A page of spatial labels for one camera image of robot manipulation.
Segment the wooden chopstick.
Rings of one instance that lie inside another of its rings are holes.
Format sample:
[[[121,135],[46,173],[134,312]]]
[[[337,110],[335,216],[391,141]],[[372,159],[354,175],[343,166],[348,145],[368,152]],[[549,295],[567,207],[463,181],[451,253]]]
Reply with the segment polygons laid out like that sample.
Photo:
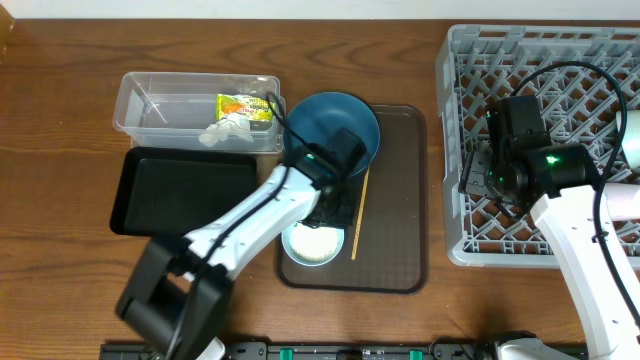
[[[363,179],[363,184],[362,184],[362,191],[361,191],[361,197],[360,197],[360,202],[358,207],[358,213],[357,213],[357,219],[356,219],[357,221],[356,221],[356,226],[354,231],[354,239],[353,239],[353,246],[352,246],[352,252],[351,252],[352,261],[355,261],[357,258],[360,233],[361,233],[362,222],[364,217],[364,208],[366,204],[366,197],[367,197],[367,191],[368,191],[369,176],[370,176],[370,168],[367,169]]]

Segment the light blue small bowl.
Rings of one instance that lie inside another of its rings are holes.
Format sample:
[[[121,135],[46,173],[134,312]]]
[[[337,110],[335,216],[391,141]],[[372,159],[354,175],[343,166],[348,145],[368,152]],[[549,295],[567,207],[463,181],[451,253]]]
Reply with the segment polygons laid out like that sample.
[[[294,223],[281,234],[285,253],[303,266],[321,266],[332,261],[342,249],[345,230],[335,227],[312,228]]]

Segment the dark blue bowl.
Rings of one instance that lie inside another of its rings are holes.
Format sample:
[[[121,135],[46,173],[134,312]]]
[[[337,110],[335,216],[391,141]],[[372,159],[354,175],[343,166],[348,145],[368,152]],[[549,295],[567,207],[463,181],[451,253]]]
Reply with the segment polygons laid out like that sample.
[[[290,133],[293,130],[308,143],[325,145],[344,128],[357,135],[366,146],[366,153],[351,172],[351,176],[365,172],[380,146],[380,127],[372,108],[360,98],[343,92],[313,94],[291,109],[288,128],[283,131],[286,154],[301,146]]]

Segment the yellow green snack wrapper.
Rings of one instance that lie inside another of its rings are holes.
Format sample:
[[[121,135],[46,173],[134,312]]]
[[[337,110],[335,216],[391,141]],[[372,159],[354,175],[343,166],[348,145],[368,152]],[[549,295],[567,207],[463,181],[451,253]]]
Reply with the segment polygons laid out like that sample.
[[[216,112],[218,120],[233,114],[256,122],[271,122],[273,119],[270,103],[250,95],[218,94]]]

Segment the white tissue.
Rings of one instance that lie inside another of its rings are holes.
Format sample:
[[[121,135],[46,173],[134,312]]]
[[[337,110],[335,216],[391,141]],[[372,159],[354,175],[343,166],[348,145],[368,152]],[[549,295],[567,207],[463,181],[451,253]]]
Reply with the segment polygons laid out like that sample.
[[[247,117],[232,113],[211,124],[198,136],[199,141],[208,147],[213,147],[229,138],[239,138],[246,142],[253,141],[250,121]]]

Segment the white rice pile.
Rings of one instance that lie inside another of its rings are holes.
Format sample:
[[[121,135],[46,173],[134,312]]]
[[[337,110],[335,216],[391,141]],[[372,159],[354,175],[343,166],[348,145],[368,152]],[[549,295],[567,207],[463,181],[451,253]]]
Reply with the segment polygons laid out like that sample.
[[[310,228],[296,224],[291,233],[293,252],[306,262],[321,262],[330,257],[339,243],[335,228]]]

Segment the white pink cup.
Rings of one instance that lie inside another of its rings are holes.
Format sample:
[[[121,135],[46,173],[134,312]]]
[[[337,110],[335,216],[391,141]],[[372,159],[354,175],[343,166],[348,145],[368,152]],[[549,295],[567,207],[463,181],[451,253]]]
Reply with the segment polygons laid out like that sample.
[[[609,216],[613,221],[640,218],[640,186],[635,184],[607,183],[604,187]]]

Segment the mint green small bowl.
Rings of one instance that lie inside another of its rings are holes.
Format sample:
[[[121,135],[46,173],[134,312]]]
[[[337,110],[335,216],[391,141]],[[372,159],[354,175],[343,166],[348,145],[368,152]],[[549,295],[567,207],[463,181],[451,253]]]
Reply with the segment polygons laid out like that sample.
[[[616,113],[616,140],[620,143],[618,155],[624,159],[629,168],[638,173],[640,165],[640,129],[639,111],[628,110],[626,117],[626,128],[623,135],[620,135],[622,127],[622,113]]]

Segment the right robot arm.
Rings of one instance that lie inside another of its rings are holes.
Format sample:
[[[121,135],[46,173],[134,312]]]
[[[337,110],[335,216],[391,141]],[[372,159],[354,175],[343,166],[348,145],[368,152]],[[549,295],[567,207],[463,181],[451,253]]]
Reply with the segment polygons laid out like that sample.
[[[486,108],[490,150],[471,153],[459,190],[485,196],[500,209],[530,215],[557,259],[578,311],[592,359],[636,359],[639,281],[614,221],[639,215],[639,189],[611,184],[581,143],[554,144],[533,96]]]

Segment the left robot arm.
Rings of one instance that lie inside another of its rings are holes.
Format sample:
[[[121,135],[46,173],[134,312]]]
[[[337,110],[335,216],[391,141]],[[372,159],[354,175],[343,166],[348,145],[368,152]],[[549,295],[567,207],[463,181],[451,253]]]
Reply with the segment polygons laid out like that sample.
[[[287,227],[321,206],[323,193],[365,170],[368,156],[336,173],[318,155],[276,166],[251,195],[213,222],[146,245],[117,305],[117,315],[167,359],[217,359],[234,281]]]

